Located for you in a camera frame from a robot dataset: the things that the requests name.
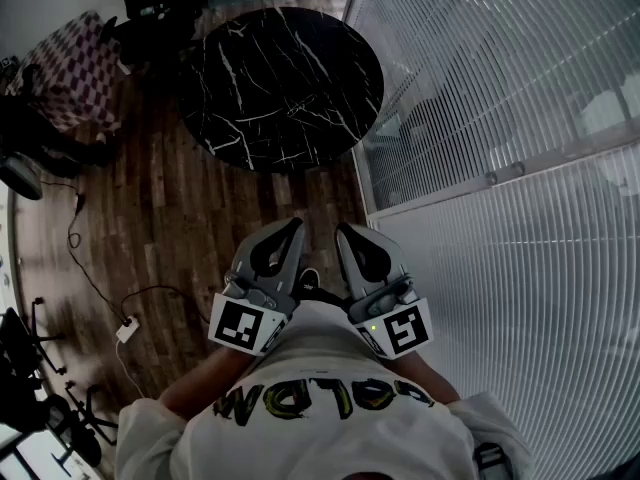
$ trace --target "black marble table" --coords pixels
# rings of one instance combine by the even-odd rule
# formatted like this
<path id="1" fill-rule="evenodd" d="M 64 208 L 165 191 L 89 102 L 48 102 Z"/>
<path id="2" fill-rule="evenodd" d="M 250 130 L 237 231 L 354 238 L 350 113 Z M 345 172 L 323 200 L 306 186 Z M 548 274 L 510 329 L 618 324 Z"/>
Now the black marble table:
<path id="1" fill-rule="evenodd" d="M 183 66 L 180 111 L 211 154 L 256 171 L 303 170 L 352 148 L 382 104 L 380 64 L 351 27 L 297 7 L 244 14 Z"/>

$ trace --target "checkered blanket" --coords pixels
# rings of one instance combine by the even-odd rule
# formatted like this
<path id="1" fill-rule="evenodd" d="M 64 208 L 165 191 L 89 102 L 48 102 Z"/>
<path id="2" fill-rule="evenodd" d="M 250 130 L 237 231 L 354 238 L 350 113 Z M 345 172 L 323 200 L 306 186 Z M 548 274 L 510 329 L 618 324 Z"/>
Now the checkered blanket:
<path id="1" fill-rule="evenodd" d="M 60 28 L 31 51 L 7 88 L 16 95 L 22 87 L 22 71 L 30 64 L 34 74 L 34 108 L 61 132 L 84 121 L 95 121 L 105 130 L 119 128 L 111 109 L 112 85 L 120 54 L 115 39 L 99 42 L 103 23 L 88 11 Z"/>

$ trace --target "wall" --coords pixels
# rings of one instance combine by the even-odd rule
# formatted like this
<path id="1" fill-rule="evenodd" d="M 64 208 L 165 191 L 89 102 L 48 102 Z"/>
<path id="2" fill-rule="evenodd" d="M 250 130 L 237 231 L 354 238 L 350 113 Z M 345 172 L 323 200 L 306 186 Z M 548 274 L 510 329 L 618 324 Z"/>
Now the wall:
<path id="1" fill-rule="evenodd" d="M 124 19 L 124 0 L 0 0 L 0 57 L 22 58 L 42 39 L 89 9 Z"/>

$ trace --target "chair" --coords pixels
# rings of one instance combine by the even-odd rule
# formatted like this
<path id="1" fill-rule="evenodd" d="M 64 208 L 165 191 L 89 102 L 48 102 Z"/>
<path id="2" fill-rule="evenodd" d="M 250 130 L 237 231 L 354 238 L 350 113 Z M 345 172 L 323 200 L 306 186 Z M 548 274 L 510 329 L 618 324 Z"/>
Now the chair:
<path id="1" fill-rule="evenodd" d="M 97 418 L 93 414 L 91 398 L 100 389 L 98 386 L 93 385 L 87 389 L 85 404 L 78 401 L 71 393 L 74 385 L 73 382 L 67 382 L 65 391 L 77 407 L 75 411 L 71 410 L 67 401 L 61 396 L 51 395 L 47 398 L 50 407 L 47 426 L 66 448 L 61 457 L 53 456 L 53 458 L 67 474 L 69 472 L 64 464 L 74 451 L 90 466 L 97 467 L 100 464 L 102 459 L 100 443 L 95 437 L 95 432 L 87 428 L 88 425 L 91 425 L 111 446 L 115 446 L 116 442 L 109 439 L 100 427 L 118 428 L 117 424 Z"/>
<path id="2" fill-rule="evenodd" d="M 40 355 L 44 358 L 44 360 L 47 363 L 49 363 L 49 366 L 51 366 L 53 371 L 56 372 L 58 375 L 64 375 L 65 373 L 67 373 L 67 369 L 64 366 L 61 366 L 60 368 L 56 368 L 53 365 L 53 363 L 51 362 L 51 359 L 49 359 L 49 356 L 47 355 L 44 348 L 42 347 L 42 343 L 45 341 L 63 340 L 66 338 L 66 335 L 63 332 L 58 333 L 55 336 L 49 336 L 47 338 L 41 338 L 38 335 L 38 327 L 36 322 L 36 306 L 41 304 L 44 304 L 44 299 L 42 297 L 36 297 L 35 300 L 31 303 L 31 340 L 35 345 L 35 347 L 38 349 L 38 352 L 40 352 Z"/>
<path id="3" fill-rule="evenodd" d="M 31 303 L 31 333 L 13 308 L 7 309 L 0 324 L 0 342 L 2 342 L 11 364 L 20 376 L 30 377 L 33 375 L 38 369 L 41 358 L 44 358 L 58 375 L 64 375 L 67 372 L 64 366 L 56 368 L 42 347 L 44 341 L 65 338 L 63 333 L 47 338 L 41 338 L 38 335 L 35 307 L 43 302 L 42 298 L 37 298 Z"/>
<path id="4" fill-rule="evenodd" d="M 44 430 L 48 409 L 35 395 L 40 381 L 22 375 L 22 365 L 12 364 L 5 352 L 0 348 L 0 422 L 27 435 Z M 37 358 L 27 359 L 24 364 L 32 361 L 37 364 Z"/>
<path id="5" fill-rule="evenodd" d="M 79 402 L 73 396 L 73 393 L 71 393 L 71 388 L 73 386 L 75 386 L 75 383 L 73 381 L 69 381 L 67 382 L 64 389 L 69 395 L 69 398 L 73 400 L 73 403 L 76 405 L 78 412 L 82 414 L 82 416 L 84 417 L 84 420 L 83 420 L 84 425 L 91 425 L 107 443 L 109 443 L 111 446 L 115 446 L 116 442 L 112 439 L 109 439 L 100 427 L 118 428 L 118 425 L 116 423 L 112 423 L 110 421 L 97 418 L 93 414 L 91 398 L 94 393 L 97 393 L 98 391 L 100 391 L 100 386 L 97 386 L 95 384 L 93 386 L 89 386 L 89 388 L 87 389 L 86 403 Z"/>
<path id="6" fill-rule="evenodd" d="M 111 18 L 101 36 L 121 43 L 124 64 L 171 58 L 193 46 L 194 21 L 202 14 L 203 0 L 124 1 L 129 21 L 116 27 L 117 18 Z"/>

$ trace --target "power adapter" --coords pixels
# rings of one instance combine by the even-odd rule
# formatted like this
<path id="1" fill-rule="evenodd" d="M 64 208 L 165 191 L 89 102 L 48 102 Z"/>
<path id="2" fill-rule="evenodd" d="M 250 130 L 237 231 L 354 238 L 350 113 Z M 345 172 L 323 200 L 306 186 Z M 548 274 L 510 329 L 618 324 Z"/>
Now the power adapter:
<path id="1" fill-rule="evenodd" d="M 126 343 L 133 336 L 133 333 L 138 330 L 138 327 L 140 327 L 140 322 L 135 316 L 130 316 L 117 330 L 116 337 L 120 340 L 120 343 Z"/>

